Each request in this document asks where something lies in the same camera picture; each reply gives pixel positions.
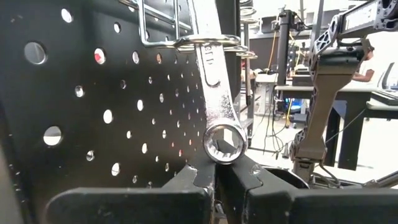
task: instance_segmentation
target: black pegboard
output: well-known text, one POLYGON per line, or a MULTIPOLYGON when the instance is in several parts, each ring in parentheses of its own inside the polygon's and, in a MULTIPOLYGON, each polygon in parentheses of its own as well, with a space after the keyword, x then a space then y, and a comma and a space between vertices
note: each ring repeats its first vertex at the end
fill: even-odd
MULTIPOLYGON (((171 0, 146 4, 172 15, 171 0)), ((181 20, 189 24, 186 2, 181 6, 181 20)), ((106 0, 15 0, 2 2, 0 13, 0 128, 7 130, 0 138, 19 202, 33 217, 40 219, 54 195, 76 187, 161 187, 202 150, 205 112, 195 55, 145 49, 137 11, 106 0), (62 9, 72 22, 62 19, 62 9), (29 42, 43 47, 44 63, 28 62, 29 42), (106 56, 102 65, 94 57, 97 48, 106 56), (82 97, 75 94, 77 86, 82 97), (106 110, 113 114, 109 124, 103 120, 106 110), (51 126, 62 132, 56 146, 43 139, 51 126), (90 151, 94 159, 88 161, 90 151), (111 173, 114 163, 120 163, 117 176, 111 173)), ((174 38, 170 24, 147 20, 150 41, 174 38)))

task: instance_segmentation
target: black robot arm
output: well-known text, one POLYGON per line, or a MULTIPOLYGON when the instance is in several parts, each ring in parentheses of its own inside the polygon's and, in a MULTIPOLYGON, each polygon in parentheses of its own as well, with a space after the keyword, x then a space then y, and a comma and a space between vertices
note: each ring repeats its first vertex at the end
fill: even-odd
POLYGON ((326 146, 322 134, 337 92, 347 85, 369 50, 368 34, 396 31, 396 1, 368 1, 336 15, 319 38, 312 43, 310 70, 314 90, 307 120, 291 147, 294 172, 306 182, 315 163, 322 163, 326 146), (342 44, 345 38, 361 38, 361 42, 342 44), (338 41, 340 46, 332 47, 338 41))

